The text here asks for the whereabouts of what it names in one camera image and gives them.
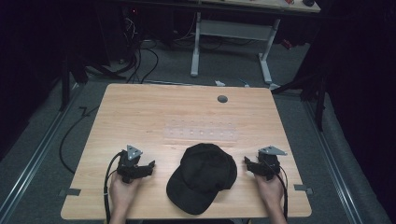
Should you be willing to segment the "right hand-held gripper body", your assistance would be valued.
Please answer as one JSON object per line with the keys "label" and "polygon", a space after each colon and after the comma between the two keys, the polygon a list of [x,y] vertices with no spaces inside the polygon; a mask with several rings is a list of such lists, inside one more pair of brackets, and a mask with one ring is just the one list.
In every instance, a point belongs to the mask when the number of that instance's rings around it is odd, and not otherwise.
{"label": "right hand-held gripper body", "polygon": [[287,156],[288,153],[274,146],[264,147],[258,150],[258,175],[271,180],[280,173],[279,156]]}

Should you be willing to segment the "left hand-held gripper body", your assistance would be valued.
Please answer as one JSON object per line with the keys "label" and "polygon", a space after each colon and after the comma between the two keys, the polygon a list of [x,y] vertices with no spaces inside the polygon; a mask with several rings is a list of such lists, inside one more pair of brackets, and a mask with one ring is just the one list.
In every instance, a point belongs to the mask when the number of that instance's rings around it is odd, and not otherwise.
{"label": "left hand-held gripper body", "polygon": [[129,184],[134,179],[137,179],[137,171],[141,168],[138,162],[142,154],[141,150],[130,145],[120,153],[117,173],[121,176],[121,180],[124,183]]}

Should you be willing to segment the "black baseball cap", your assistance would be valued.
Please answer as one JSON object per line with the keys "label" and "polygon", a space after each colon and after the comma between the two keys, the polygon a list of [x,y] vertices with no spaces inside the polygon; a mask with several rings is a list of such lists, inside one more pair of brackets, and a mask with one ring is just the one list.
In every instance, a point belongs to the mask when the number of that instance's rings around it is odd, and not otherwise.
{"label": "black baseball cap", "polygon": [[231,155],[215,144],[188,147],[166,185],[166,194],[179,209],[201,215],[218,193],[230,189],[237,178]]}

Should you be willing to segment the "person's right hand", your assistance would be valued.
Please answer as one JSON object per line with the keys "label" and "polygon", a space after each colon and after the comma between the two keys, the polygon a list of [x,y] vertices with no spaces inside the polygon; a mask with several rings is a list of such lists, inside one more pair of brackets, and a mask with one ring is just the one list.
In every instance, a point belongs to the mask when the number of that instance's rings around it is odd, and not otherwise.
{"label": "person's right hand", "polygon": [[258,190],[268,213],[283,213],[281,201],[283,198],[283,186],[277,177],[267,180],[260,175],[254,175]]}

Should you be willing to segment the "person's left hand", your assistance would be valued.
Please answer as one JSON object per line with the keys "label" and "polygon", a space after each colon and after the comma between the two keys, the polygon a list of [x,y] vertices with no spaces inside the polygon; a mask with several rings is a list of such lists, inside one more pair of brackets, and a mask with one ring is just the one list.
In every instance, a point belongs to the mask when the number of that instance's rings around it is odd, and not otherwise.
{"label": "person's left hand", "polygon": [[122,181],[118,174],[111,176],[109,188],[110,199],[112,202],[112,214],[126,214],[131,206],[141,179],[135,179],[131,183]]}

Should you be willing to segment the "clear plastic sheet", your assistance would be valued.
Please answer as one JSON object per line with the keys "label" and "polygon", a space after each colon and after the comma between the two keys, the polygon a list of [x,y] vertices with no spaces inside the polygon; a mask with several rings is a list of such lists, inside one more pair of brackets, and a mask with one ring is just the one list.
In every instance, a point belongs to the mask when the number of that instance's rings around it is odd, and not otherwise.
{"label": "clear plastic sheet", "polygon": [[202,142],[235,142],[238,131],[231,122],[170,119],[165,123],[163,135],[167,139]]}

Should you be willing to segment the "black metal stand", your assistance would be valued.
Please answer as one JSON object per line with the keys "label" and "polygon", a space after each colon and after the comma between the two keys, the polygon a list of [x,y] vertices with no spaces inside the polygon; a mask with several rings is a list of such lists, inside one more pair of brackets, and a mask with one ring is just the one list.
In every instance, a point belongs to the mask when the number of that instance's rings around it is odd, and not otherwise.
{"label": "black metal stand", "polygon": [[317,128],[322,132],[322,118],[324,111],[324,100],[326,94],[326,81],[328,74],[326,72],[314,72],[311,75],[298,77],[292,82],[282,85],[274,90],[271,90],[272,94],[279,94],[286,90],[296,89],[297,87],[302,88],[300,93],[300,99],[303,102],[315,100],[316,110],[314,114],[314,122]]}
{"label": "black metal stand", "polygon": [[66,55],[62,61],[62,103],[60,110],[65,111],[70,102],[70,76],[73,76],[77,84],[86,84],[88,75],[85,72],[83,58],[80,55]]}

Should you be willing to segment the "metal floor rail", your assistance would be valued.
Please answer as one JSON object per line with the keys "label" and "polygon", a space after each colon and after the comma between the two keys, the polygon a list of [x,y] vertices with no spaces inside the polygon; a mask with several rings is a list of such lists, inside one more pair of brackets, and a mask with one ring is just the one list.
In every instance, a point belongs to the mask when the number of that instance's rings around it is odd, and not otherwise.
{"label": "metal floor rail", "polygon": [[8,224],[24,192],[47,156],[54,136],[80,93],[82,84],[70,89],[70,99],[61,104],[63,90],[56,87],[53,95],[32,116],[10,152],[0,162],[0,224]]}
{"label": "metal floor rail", "polygon": [[339,166],[337,165],[336,160],[331,152],[330,145],[324,135],[324,132],[321,131],[316,124],[314,108],[310,103],[303,103],[303,106],[318,138],[325,164],[334,184],[338,198],[344,208],[344,211],[346,212],[349,223],[363,224],[360,212],[358,211],[358,208],[352,199],[349,187],[347,186],[347,183],[343,178]]}

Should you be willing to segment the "white metal desk frame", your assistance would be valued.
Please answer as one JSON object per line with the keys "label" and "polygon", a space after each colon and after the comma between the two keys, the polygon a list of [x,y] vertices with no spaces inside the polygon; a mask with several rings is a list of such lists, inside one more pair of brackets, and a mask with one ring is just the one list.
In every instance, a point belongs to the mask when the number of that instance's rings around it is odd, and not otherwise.
{"label": "white metal desk frame", "polygon": [[279,24],[280,19],[275,19],[272,25],[203,20],[201,13],[198,12],[196,14],[194,49],[191,58],[191,76],[197,77],[199,74],[200,39],[202,35],[263,41],[266,45],[263,51],[258,54],[258,59],[264,82],[269,86],[270,90],[279,88],[279,85],[275,84],[272,80],[267,62]]}

